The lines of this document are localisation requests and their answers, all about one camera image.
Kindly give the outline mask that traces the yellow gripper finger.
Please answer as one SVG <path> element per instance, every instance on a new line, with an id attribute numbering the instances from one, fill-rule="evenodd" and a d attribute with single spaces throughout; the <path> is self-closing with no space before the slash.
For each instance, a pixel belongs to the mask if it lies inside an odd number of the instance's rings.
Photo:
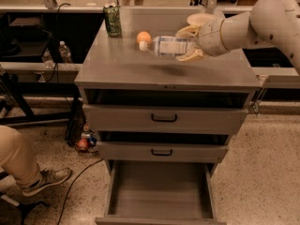
<path id="1" fill-rule="evenodd" d="M 189 51 L 184 55 L 176 56 L 175 59 L 179 62 L 192 62 L 196 60 L 203 60 L 207 56 L 208 54 L 202 49 L 196 49 L 193 51 Z"/>
<path id="2" fill-rule="evenodd" d="M 196 38 L 201 30 L 197 24 L 192 24 L 180 29 L 175 36 L 177 38 Z"/>

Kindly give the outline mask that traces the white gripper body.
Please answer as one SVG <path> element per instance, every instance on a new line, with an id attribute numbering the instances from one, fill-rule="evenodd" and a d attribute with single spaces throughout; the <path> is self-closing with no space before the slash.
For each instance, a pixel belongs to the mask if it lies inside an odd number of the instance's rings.
<path id="1" fill-rule="evenodd" d="M 200 29 L 198 45 L 210 56 L 220 56 L 228 52 L 221 36 L 223 22 L 223 19 L 210 20 Z"/>

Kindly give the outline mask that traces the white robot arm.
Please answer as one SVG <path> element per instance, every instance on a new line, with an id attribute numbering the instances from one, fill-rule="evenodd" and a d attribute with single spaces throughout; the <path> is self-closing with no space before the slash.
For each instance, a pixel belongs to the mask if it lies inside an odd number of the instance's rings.
<path id="1" fill-rule="evenodd" d="M 195 40 L 191 50 L 177 57 L 180 62 L 274 46 L 300 71 L 300 7 L 295 0 L 258 0 L 248 12 L 191 24 L 176 35 Z"/>

